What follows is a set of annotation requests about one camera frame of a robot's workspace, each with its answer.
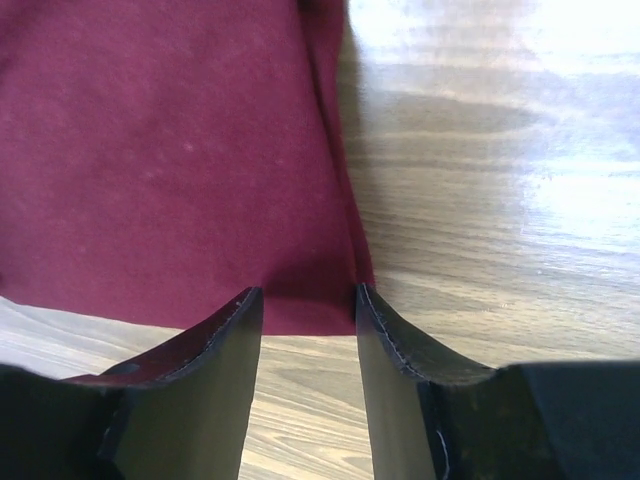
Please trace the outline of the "maroon t shirt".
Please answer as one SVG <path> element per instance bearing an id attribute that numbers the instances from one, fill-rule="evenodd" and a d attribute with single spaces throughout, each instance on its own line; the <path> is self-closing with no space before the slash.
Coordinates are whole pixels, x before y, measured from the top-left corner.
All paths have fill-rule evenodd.
<path id="1" fill-rule="evenodd" d="M 373 279 L 346 168 L 341 1 L 5 1 L 1 294 L 189 328 L 350 335 Z"/>

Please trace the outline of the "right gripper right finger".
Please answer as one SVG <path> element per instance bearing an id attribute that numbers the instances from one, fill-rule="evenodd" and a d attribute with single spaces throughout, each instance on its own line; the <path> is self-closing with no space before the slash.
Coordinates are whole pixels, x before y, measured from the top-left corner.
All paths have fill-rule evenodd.
<path id="1" fill-rule="evenodd" d="M 378 479 L 635 479 L 639 364 L 491 368 L 357 289 L 356 329 Z"/>

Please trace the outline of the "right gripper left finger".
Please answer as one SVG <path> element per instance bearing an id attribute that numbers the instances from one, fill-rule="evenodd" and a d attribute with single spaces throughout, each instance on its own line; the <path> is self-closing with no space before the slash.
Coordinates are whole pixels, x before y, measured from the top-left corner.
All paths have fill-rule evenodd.
<path id="1" fill-rule="evenodd" d="M 263 294 L 99 375 L 1 368 L 5 479 L 234 479 L 248 428 Z"/>

